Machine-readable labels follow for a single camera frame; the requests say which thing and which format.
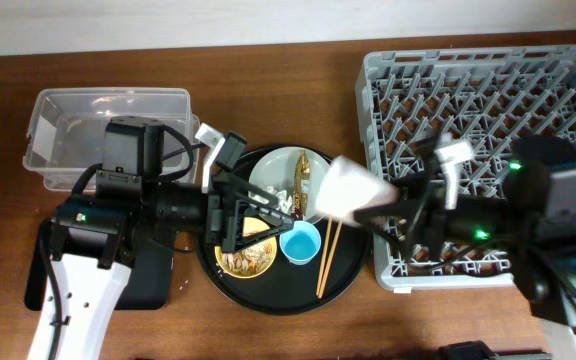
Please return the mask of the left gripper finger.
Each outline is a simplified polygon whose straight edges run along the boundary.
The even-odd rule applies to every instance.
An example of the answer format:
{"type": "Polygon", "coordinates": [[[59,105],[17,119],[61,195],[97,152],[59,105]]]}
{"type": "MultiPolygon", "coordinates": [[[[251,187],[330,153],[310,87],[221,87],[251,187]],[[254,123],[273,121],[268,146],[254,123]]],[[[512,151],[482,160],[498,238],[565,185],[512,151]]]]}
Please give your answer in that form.
{"type": "Polygon", "coordinates": [[[237,195],[242,195],[245,199],[249,199],[248,194],[252,193],[253,195],[259,196],[260,198],[266,200],[266,205],[269,205],[272,209],[278,205],[279,200],[275,195],[270,194],[269,192],[243,180],[234,174],[228,173],[227,177],[237,195]]]}
{"type": "Polygon", "coordinates": [[[233,226],[227,228],[227,252],[234,253],[247,249],[268,238],[276,237],[294,227],[294,219],[280,211],[269,208],[249,207],[238,215],[233,226]],[[248,235],[244,234],[244,220],[246,217],[260,220],[264,215],[270,219],[269,228],[266,230],[253,230],[248,235]]]}

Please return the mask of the yellow bowl with food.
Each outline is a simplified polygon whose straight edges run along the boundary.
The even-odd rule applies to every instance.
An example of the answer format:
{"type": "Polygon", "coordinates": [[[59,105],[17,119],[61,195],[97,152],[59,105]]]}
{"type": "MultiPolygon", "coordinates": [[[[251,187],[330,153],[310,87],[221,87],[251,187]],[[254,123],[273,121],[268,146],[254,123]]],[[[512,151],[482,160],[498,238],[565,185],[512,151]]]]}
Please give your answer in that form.
{"type": "Polygon", "coordinates": [[[275,237],[267,238],[235,253],[224,253],[219,246],[214,249],[221,272],[238,279],[251,279],[266,272],[273,264],[277,252],[278,244],[275,237]]]}

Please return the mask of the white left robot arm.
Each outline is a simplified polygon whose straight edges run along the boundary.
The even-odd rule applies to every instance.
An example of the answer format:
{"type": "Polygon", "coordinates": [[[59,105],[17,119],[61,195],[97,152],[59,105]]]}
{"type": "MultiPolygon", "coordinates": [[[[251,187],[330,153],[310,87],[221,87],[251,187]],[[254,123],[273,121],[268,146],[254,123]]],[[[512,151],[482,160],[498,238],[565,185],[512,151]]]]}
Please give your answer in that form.
{"type": "Polygon", "coordinates": [[[181,232],[228,253],[291,230],[278,199],[236,176],[245,138],[207,124],[195,138],[209,152],[199,184],[182,182],[189,168],[164,173],[164,136],[186,136],[147,117],[118,116],[105,128],[101,162],[88,167],[70,196],[37,233],[47,284],[31,359],[96,359],[112,312],[146,241],[174,247],[181,232]]]}

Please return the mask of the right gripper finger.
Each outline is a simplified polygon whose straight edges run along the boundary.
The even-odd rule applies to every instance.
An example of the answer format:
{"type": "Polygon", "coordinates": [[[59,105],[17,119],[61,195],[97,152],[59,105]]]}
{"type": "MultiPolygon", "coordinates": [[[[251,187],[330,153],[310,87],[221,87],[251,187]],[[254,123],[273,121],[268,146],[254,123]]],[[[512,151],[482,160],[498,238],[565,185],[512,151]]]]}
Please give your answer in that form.
{"type": "Polygon", "coordinates": [[[370,205],[353,211],[354,220],[361,225],[383,225],[391,218],[406,213],[406,205],[399,202],[389,202],[370,205]]]}
{"type": "Polygon", "coordinates": [[[383,225],[377,225],[374,223],[364,223],[362,225],[367,231],[371,232],[376,237],[381,238],[382,240],[386,241],[391,247],[396,248],[397,250],[405,250],[406,243],[404,240],[401,240],[396,233],[389,231],[383,225]]]}

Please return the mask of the blue plastic cup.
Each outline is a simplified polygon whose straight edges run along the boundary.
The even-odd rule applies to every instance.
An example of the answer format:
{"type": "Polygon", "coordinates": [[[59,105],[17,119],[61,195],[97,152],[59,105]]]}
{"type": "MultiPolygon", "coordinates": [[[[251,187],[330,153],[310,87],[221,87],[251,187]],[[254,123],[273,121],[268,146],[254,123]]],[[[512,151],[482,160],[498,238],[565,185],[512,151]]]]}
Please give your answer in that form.
{"type": "Polygon", "coordinates": [[[288,261],[294,265],[310,262],[321,248],[318,229],[307,221],[295,221],[293,228],[279,237],[279,247],[288,261]]]}

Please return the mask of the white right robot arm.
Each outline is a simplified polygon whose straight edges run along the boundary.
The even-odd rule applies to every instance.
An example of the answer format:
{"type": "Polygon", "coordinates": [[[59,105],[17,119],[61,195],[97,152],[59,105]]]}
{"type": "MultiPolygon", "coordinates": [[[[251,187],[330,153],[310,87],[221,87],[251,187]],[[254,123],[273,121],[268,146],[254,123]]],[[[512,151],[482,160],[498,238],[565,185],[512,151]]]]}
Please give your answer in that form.
{"type": "Polygon", "coordinates": [[[355,221],[405,260],[427,249],[423,271],[453,266],[475,250],[500,250],[513,282],[556,356],[576,359],[576,147],[533,135],[512,148],[501,199],[462,195],[466,140],[424,140],[423,172],[395,181],[402,199],[354,211],[355,221]]]}

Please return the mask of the pink plastic cup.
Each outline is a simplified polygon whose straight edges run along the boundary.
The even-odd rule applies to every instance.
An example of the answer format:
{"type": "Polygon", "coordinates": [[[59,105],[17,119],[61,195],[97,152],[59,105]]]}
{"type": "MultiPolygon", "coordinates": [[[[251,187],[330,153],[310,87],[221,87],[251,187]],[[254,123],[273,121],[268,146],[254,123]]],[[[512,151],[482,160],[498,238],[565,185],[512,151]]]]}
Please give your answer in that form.
{"type": "Polygon", "coordinates": [[[315,200],[315,211],[352,227],[359,227],[354,211],[398,200],[399,191],[365,167],[344,156],[330,163],[315,200]]]}

